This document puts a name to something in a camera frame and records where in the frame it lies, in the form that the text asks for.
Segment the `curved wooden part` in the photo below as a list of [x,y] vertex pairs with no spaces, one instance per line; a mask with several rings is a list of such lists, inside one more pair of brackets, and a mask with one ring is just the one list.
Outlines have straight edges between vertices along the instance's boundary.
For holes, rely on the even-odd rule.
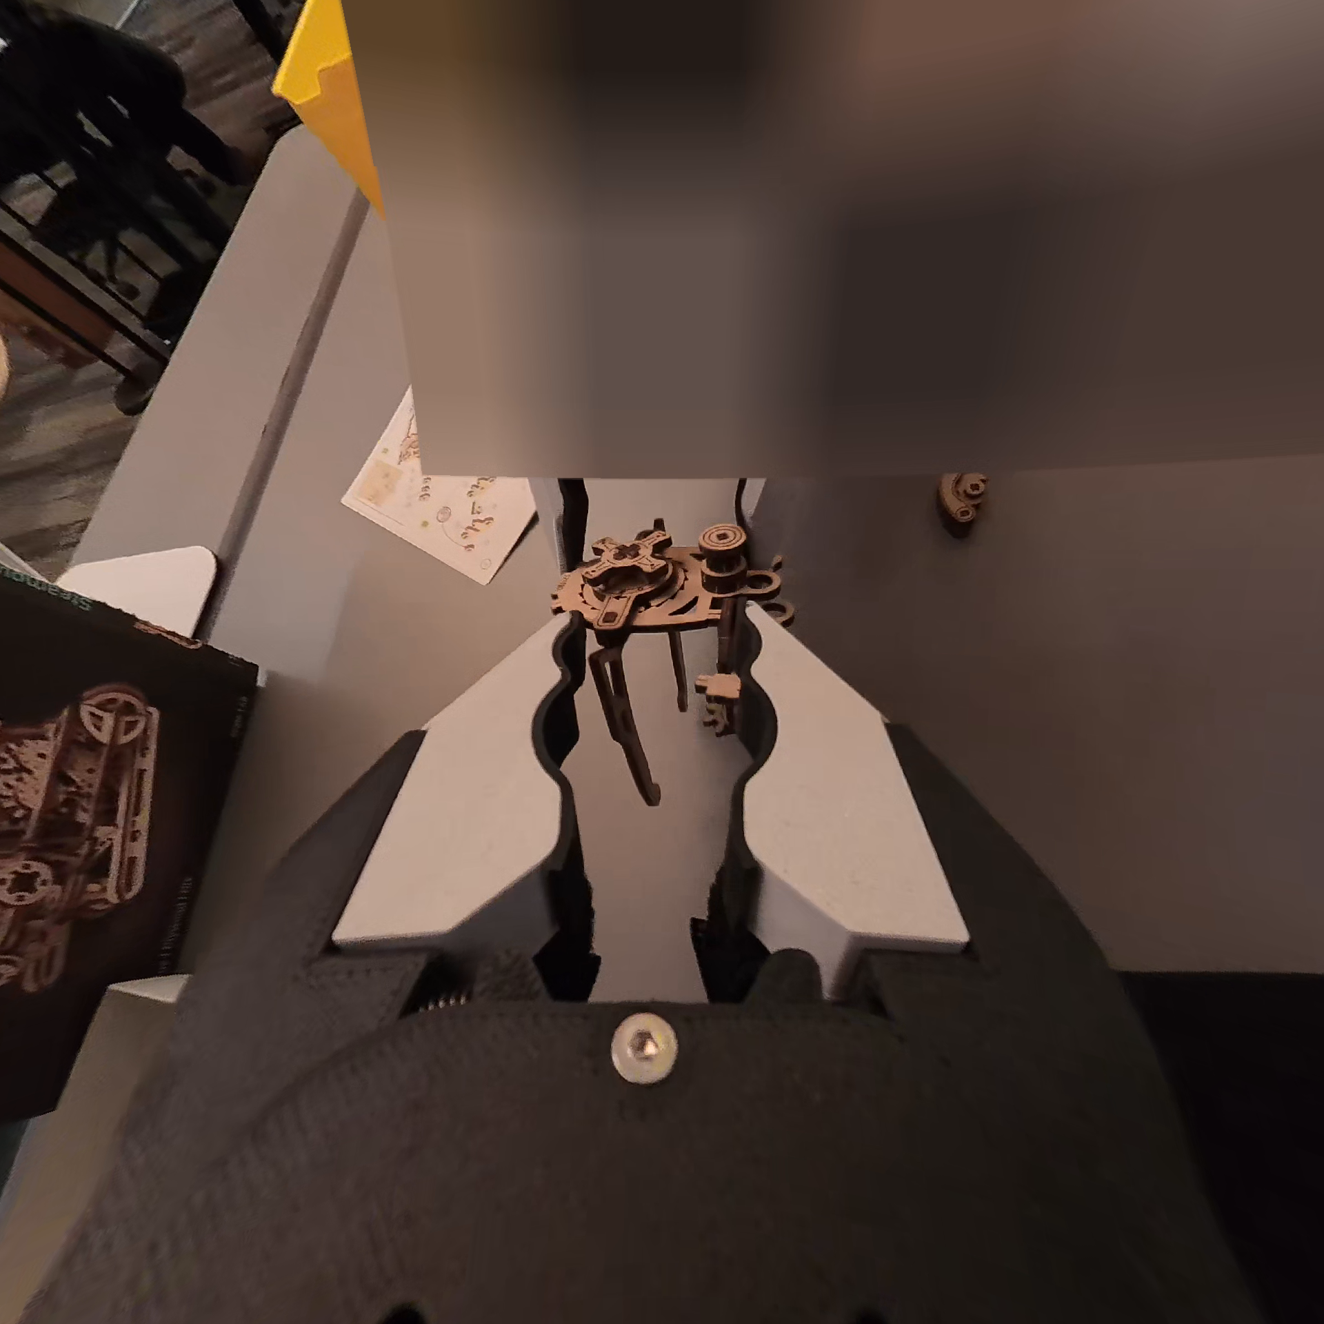
[[937,484],[938,521],[956,540],[970,537],[989,491],[984,473],[945,473]]

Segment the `printed instruction sheet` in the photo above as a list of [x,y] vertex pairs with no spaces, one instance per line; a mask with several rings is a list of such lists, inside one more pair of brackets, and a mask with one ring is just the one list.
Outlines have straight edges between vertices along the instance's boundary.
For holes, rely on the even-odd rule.
[[537,518],[526,478],[428,475],[412,390],[343,505],[480,585],[489,585]]

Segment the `white rounded base plate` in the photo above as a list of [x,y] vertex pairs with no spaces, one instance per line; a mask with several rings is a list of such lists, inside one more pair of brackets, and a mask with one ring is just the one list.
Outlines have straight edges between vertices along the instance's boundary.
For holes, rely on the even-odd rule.
[[73,566],[56,587],[195,639],[220,571],[213,552],[188,546]]

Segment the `black model kit box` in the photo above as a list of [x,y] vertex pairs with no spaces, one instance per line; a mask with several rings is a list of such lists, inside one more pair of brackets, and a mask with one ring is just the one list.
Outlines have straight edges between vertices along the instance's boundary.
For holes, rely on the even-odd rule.
[[259,686],[4,570],[4,1124],[57,1107],[111,986],[176,972]]

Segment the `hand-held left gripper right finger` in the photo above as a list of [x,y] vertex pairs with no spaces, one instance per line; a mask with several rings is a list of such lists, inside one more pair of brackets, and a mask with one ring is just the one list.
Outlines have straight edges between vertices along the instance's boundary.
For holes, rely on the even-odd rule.
[[745,607],[697,691],[749,765],[691,943],[712,1001],[741,1001],[771,954],[808,953],[842,1000],[869,953],[972,942],[883,715],[770,609]]

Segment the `yellow plastic bin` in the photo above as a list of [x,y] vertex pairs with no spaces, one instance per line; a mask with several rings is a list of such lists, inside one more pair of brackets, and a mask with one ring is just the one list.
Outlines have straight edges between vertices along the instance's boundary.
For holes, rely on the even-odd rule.
[[341,2],[306,2],[289,40],[273,94],[294,109],[310,133],[384,212],[354,53]]

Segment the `black office chair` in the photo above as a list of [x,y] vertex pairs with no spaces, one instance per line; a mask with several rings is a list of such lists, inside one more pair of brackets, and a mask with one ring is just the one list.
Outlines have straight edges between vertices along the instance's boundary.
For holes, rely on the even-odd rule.
[[4,4],[4,217],[29,250],[165,321],[196,303],[253,160],[188,105],[179,64],[116,27]]

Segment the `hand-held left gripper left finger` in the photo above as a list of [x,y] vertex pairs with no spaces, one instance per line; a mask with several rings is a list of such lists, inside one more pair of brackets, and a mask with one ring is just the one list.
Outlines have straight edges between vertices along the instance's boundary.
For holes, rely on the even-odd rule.
[[354,893],[341,951],[429,949],[456,972],[518,951],[554,1000],[598,981],[592,885],[563,767],[585,622],[555,617],[423,729]]

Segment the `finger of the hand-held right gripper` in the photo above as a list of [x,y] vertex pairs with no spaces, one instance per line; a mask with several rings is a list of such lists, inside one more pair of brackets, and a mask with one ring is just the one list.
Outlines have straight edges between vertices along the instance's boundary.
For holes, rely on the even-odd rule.
[[771,589],[765,585],[771,571],[759,560],[760,552],[754,529],[754,516],[765,484],[765,478],[741,478],[735,491],[735,522],[745,535],[743,552],[740,554],[746,566],[743,590],[748,598],[760,606],[770,606],[771,603]]
[[573,592],[571,607],[560,601],[568,576],[585,563],[590,496],[584,478],[535,478],[533,497],[538,524],[552,546],[555,584],[552,612],[570,611],[585,618],[584,604]]

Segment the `wooden gear model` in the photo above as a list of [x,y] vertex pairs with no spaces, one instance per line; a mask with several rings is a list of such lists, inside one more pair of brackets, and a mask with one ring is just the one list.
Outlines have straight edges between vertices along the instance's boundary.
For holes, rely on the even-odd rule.
[[[589,670],[600,694],[612,740],[622,748],[647,806],[659,806],[655,782],[637,730],[625,674],[625,645],[634,636],[664,636],[669,644],[677,707],[689,710],[693,694],[705,700],[705,727],[718,737],[735,734],[743,683],[737,677],[737,639],[743,604],[760,604],[768,615],[790,626],[795,606],[782,601],[784,562],[770,568],[749,562],[745,524],[713,524],[696,546],[677,546],[666,521],[634,540],[603,538],[592,544],[592,560],[565,573],[552,595],[552,612],[578,615],[593,633],[598,650]],[[689,678],[683,637],[718,630],[718,663],[713,674]]]

